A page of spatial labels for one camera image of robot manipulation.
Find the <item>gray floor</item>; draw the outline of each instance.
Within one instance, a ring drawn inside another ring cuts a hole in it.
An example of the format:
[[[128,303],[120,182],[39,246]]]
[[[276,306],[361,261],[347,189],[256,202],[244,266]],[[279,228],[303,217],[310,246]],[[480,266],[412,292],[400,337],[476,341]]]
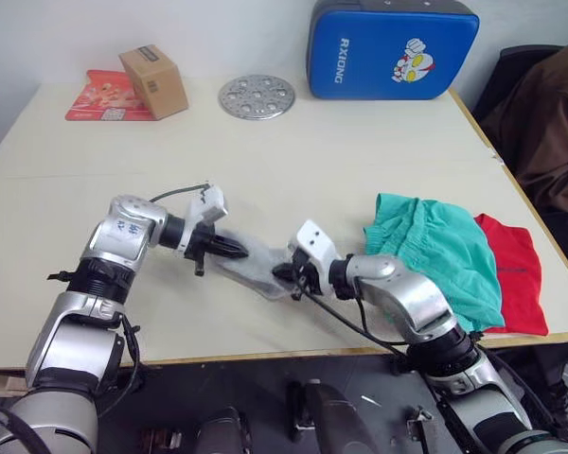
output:
[[[313,433],[293,444],[286,430],[286,384],[311,378],[319,378],[344,393],[368,425],[382,454],[422,452],[406,434],[405,416],[416,406],[437,418],[433,446],[437,452],[460,452],[420,378],[415,374],[393,376],[389,371],[389,360],[379,356],[236,361],[149,371],[144,388],[101,420],[99,454],[140,452],[139,431],[164,427],[182,429],[185,445],[177,452],[190,452],[201,422],[229,405],[248,415],[255,453],[317,453]]]

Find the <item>metal base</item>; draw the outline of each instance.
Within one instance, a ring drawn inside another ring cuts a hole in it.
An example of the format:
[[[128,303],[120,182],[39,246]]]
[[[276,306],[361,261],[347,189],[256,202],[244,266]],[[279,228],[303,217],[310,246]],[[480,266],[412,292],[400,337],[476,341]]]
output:
[[[76,393],[31,393],[10,409],[40,435],[53,453],[97,452],[98,419],[95,404]],[[0,428],[0,454],[24,454],[27,450],[10,432]]]

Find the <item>perforated metal disc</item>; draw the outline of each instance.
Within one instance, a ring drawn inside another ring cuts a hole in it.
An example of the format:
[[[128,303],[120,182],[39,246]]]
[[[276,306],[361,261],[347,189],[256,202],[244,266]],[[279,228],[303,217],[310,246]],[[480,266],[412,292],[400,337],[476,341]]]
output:
[[[227,82],[219,91],[219,103],[238,118],[266,120],[291,108],[294,89],[286,80],[254,74]]]

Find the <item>cardboard box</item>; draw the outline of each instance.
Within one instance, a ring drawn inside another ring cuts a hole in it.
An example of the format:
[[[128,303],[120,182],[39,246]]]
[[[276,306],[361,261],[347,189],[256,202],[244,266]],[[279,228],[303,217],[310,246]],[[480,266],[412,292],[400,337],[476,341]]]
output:
[[[179,68],[155,45],[120,54],[136,93],[156,120],[187,109]]]

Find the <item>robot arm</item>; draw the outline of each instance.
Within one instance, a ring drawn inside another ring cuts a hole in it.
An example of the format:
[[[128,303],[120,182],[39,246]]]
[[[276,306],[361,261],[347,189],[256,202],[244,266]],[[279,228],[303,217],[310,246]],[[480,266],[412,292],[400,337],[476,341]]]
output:
[[[387,314],[411,366],[439,396],[438,408],[468,453],[568,453],[568,444],[533,430],[515,395],[484,351],[458,324],[439,288],[388,255],[341,259],[330,238],[308,220],[289,243],[289,275],[314,294],[360,297]],[[286,273],[278,267],[275,274]]]
[[[26,366],[32,390],[11,409],[40,435],[52,453],[97,452],[98,417],[94,399],[115,381],[126,328],[124,303],[148,248],[161,245],[196,262],[204,274],[204,254],[236,258],[247,251],[215,234],[214,222],[227,214],[223,193],[210,186],[177,218],[135,196],[112,200],[109,213],[91,235],[74,272],[49,276],[68,283],[57,297]],[[27,452],[0,429],[0,453]]]

